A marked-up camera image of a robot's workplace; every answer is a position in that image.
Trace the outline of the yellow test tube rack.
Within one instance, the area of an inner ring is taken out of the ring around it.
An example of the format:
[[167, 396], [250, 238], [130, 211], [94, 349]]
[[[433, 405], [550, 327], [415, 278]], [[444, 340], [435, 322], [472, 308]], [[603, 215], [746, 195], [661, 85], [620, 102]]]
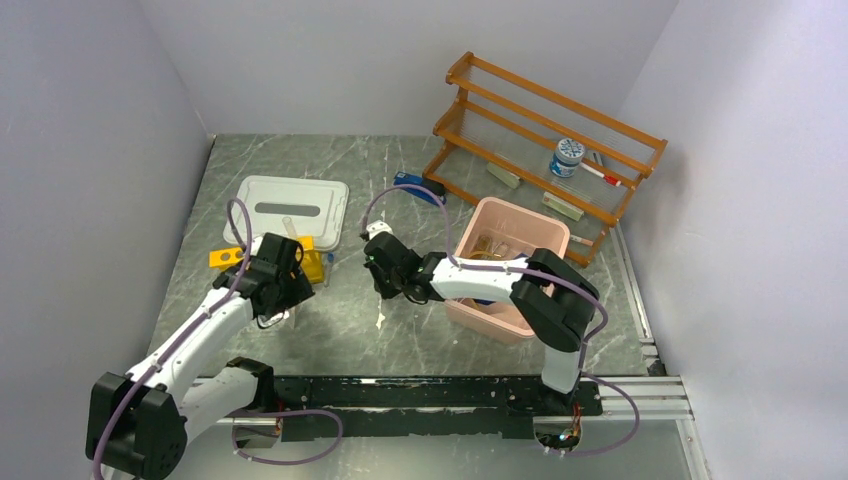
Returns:
[[[297, 241], [304, 251], [303, 254], [298, 254], [297, 258], [301, 261], [301, 269], [307, 279], [311, 284], [323, 283], [325, 281], [323, 255], [314, 248], [313, 238], [311, 236], [302, 236], [298, 237]], [[213, 250], [208, 254], [207, 264], [211, 269], [225, 271], [227, 268], [235, 266], [242, 257], [242, 247]]]

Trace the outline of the blue capped tube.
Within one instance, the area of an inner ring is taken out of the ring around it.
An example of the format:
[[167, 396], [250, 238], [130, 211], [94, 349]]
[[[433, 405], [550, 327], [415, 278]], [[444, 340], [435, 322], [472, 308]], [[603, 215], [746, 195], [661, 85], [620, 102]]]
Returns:
[[334, 262], [335, 262], [335, 255], [332, 252], [326, 252], [324, 254], [324, 262], [323, 262], [323, 267], [324, 267], [324, 269], [323, 269], [323, 271], [324, 271], [323, 285], [324, 285], [325, 288], [329, 287]]

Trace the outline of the clear test tube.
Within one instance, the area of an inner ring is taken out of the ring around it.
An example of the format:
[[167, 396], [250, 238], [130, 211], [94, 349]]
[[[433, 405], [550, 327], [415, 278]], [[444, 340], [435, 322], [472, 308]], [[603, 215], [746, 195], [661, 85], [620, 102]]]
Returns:
[[290, 239], [296, 240], [298, 238], [298, 234], [293, 219], [289, 216], [284, 216], [282, 218], [282, 224], [284, 226], [286, 236]]

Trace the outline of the yellow rubber tubing with clamps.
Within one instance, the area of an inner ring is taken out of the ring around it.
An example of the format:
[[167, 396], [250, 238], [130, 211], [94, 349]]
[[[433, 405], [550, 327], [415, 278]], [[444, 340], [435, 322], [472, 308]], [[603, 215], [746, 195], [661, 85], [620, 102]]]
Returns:
[[502, 260], [510, 253], [511, 245], [506, 241], [495, 241], [489, 235], [480, 235], [471, 252], [468, 254], [474, 260]]

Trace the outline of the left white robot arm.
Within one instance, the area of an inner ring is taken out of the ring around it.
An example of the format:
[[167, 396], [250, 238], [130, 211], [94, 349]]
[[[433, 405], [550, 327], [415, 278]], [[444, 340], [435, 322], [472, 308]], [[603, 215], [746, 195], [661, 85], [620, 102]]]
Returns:
[[256, 320], [281, 318], [313, 296], [302, 244], [266, 233], [247, 258], [220, 273], [192, 318], [124, 374], [107, 372], [91, 390], [85, 454], [96, 478], [109, 466], [165, 479], [188, 445], [234, 411], [261, 416], [281, 402], [272, 367], [230, 360], [198, 383], [212, 354]]

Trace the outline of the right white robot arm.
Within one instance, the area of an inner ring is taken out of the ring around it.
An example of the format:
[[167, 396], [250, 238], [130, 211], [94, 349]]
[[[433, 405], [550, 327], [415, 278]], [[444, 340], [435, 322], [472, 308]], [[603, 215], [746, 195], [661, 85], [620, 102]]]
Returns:
[[367, 240], [365, 263], [384, 299], [398, 295], [415, 304], [474, 299], [513, 306], [544, 344], [539, 398], [562, 414], [578, 399], [587, 331], [608, 314], [596, 289], [553, 251], [537, 248], [512, 260], [459, 259], [445, 252], [420, 255], [394, 235]]

